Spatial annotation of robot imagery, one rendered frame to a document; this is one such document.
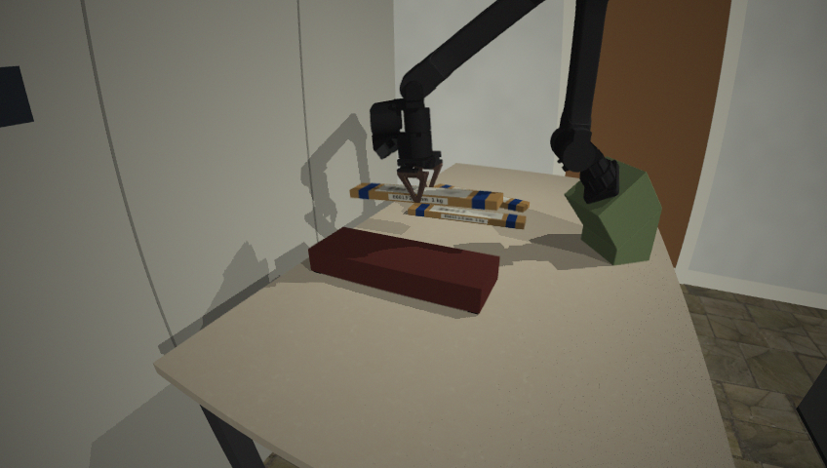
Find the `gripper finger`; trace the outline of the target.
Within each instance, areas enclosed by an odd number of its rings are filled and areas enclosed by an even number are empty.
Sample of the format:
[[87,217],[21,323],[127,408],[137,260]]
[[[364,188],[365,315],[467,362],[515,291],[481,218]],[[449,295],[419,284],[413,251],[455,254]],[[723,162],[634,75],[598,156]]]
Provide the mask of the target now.
[[[423,191],[424,191],[424,188],[425,188],[426,181],[428,179],[428,175],[429,175],[429,172],[417,172],[415,174],[414,173],[397,173],[397,176],[403,182],[403,184],[406,186],[406,188],[408,189],[408,191],[409,191],[409,193],[410,193],[410,195],[413,198],[413,201],[415,203],[420,203],[420,201],[421,201],[421,197],[422,197],[422,194],[423,194]],[[408,180],[408,177],[419,179],[419,188],[418,188],[417,195],[414,194],[414,190],[413,190],[413,188],[412,188],[412,186],[411,186],[411,184]]]
[[[436,179],[437,179],[437,177],[438,177],[439,172],[441,171],[442,166],[443,166],[443,163],[439,164],[439,165],[438,165],[437,167],[435,167],[434,169],[431,169],[431,170],[434,170],[434,173],[433,173],[433,176],[432,176],[432,178],[431,178],[431,181],[430,181],[429,187],[434,187],[435,181],[436,181]],[[420,172],[423,172],[423,170],[425,170],[425,169],[423,169],[423,168],[419,168],[419,171],[420,171]]]

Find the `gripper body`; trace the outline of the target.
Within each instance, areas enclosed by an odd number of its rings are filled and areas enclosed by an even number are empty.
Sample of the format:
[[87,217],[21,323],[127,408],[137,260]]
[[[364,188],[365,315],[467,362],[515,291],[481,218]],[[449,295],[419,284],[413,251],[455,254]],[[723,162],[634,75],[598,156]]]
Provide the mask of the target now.
[[443,163],[443,160],[440,159],[442,157],[441,151],[433,151],[432,153],[431,131],[420,133],[420,136],[416,136],[416,133],[405,133],[405,135],[413,136],[413,159],[398,159],[397,164],[401,168],[397,169],[397,173],[415,174],[419,172],[419,168],[415,168],[415,166],[424,167],[423,169],[433,169]]

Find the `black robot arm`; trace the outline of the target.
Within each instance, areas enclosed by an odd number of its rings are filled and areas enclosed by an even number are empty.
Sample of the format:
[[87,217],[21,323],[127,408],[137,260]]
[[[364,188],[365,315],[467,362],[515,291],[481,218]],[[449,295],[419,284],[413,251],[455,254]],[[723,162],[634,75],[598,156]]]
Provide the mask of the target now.
[[[404,75],[400,84],[402,98],[374,103],[370,109],[370,119],[373,148],[379,158],[382,160],[398,150],[399,158],[413,159],[413,136],[407,136],[405,132],[416,133],[420,137],[420,133],[431,130],[430,108],[425,107],[422,100],[456,69],[543,1],[496,0]],[[576,0],[569,77],[560,121],[562,126],[550,138],[551,148],[559,158],[557,162],[564,164],[562,169],[565,172],[580,172],[586,204],[619,193],[619,166],[616,160],[605,158],[590,141],[592,105],[608,2]],[[404,110],[405,132],[400,132],[401,110]]]

